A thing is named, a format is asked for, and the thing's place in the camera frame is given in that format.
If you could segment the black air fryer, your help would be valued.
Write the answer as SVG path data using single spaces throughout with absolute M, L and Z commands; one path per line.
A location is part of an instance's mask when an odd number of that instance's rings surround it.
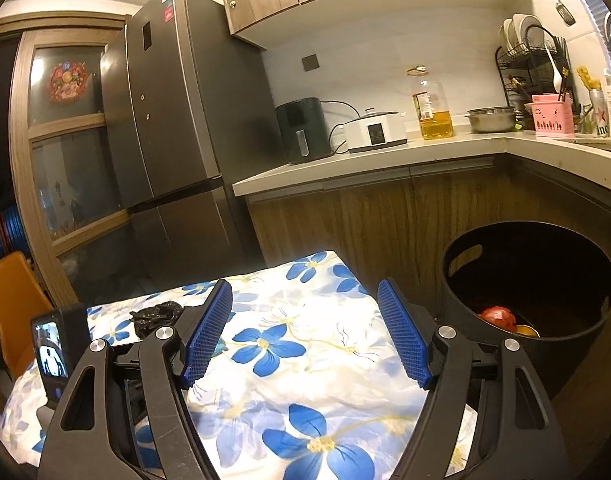
M 276 116 L 290 164 L 311 162 L 333 154 L 319 99 L 304 98 L 281 104 L 276 108 Z

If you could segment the steel pot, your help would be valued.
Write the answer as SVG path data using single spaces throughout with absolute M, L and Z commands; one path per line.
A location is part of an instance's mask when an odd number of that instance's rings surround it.
M 511 106 L 483 107 L 468 110 L 471 130 L 477 133 L 498 133 L 514 130 L 515 110 Z

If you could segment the black round trash bin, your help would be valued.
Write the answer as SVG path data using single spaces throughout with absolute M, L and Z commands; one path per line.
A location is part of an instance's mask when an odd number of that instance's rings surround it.
M 555 396 L 607 321 L 611 261 L 593 240 L 552 223 L 480 226 L 444 252 L 437 319 L 480 344 L 500 344 L 511 332 L 481 318 L 491 307 L 508 309 L 537 331 L 518 340 Z

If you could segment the wall socket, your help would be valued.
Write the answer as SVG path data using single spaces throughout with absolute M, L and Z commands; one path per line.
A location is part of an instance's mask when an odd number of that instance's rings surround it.
M 304 56 L 304 58 L 301 58 L 301 62 L 304 72 L 313 72 L 313 70 L 318 70 L 321 67 L 316 54 Z

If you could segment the pink utensil holder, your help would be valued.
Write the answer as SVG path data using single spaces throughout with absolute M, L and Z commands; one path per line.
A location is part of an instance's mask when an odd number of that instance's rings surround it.
M 526 104 L 532 117 L 535 135 L 539 138 L 564 139 L 575 135 L 572 100 L 568 93 L 535 94 Z

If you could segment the black dish rack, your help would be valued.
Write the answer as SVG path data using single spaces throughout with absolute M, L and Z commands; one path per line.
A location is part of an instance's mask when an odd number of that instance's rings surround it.
M 516 13 L 505 18 L 499 29 L 495 65 L 505 99 L 514 107 L 517 122 L 523 129 L 534 129 L 529 111 L 534 96 L 544 93 L 559 95 L 554 84 L 554 68 L 563 77 L 563 88 L 568 93 L 573 114 L 580 113 L 567 41 L 546 29 L 536 16 Z

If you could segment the white rice cooker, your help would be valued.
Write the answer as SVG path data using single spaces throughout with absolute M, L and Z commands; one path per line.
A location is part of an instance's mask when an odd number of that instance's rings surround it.
M 392 148 L 407 143 L 403 116 L 399 112 L 371 112 L 343 125 L 350 153 Z

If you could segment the wooden lower cabinets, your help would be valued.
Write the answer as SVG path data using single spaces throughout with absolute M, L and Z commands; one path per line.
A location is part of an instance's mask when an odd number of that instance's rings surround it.
M 578 179 L 509 155 L 268 192 L 248 206 L 267 263 L 331 249 L 368 289 L 389 276 L 434 315 L 444 252 L 480 226 L 552 223 L 593 240 L 611 261 L 611 210 L 592 200 Z M 553 399 L 564 413 L 611 412 L 611 310 Z

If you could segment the wooden glass door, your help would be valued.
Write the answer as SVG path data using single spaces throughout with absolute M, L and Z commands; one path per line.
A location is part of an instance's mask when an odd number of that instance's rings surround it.
M 58 307 L 106 301 L 130 274 L 130 221 L 113 172 L 101 96 L 101 58 L 116 35 L 112 28 L 30 30 L 14 61 L 14 195 L 33 261 Z M 49 101 L 48 78 L 62 62 L 86 64 L 87 91 L 78 101 Z

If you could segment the orange chair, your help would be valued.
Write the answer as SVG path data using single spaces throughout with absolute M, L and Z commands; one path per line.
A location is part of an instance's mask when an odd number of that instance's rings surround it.
M 0 346 L 12 378 L 22 376 L 35 359 L 32 318 L 53 308 L 22 252 L 0 259 Z

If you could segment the dark grey refrigerator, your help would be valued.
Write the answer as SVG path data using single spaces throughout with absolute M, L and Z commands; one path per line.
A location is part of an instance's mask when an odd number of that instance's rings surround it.
M 160 287 L 262 268 L 237 182 L 286 160 L 261 51 L 213 0 L 149 0 L 101 59 L 121 202 Z

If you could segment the beverage can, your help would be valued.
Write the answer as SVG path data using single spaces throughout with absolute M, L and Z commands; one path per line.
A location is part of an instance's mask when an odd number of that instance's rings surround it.
M 609 118 L 604 92 L 601 91 L 601 88 L 590 90 L 590 100 L 593 107 L 596 134 L 602 138 L 607 138 L 609 136 Z

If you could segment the floral blue white tablecloth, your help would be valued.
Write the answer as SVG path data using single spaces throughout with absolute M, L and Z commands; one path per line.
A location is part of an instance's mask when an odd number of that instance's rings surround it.
M 185 401 L 224 479 L 386 479 L 426 400 L 376 301 L 330 250 L 234 276 Z

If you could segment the red floral door decoration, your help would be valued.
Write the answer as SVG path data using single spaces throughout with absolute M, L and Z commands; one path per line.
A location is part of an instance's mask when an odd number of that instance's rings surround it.
M 84 62 L 62 62 L 55 65 L 47 83 L 50 102 L 71 103 L 78 101 L 87 91 L 89 72 Z

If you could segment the red paper cup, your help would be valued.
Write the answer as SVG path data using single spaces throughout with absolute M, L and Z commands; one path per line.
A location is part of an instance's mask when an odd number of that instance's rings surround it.
M 508 308 L 501 306 L 493 306 L 484 309 L 478 314 L 481 320 L 490 323 L 491 325 L 506 330 L 506 332 L 517 332 L 517 321 L 514 313 Z

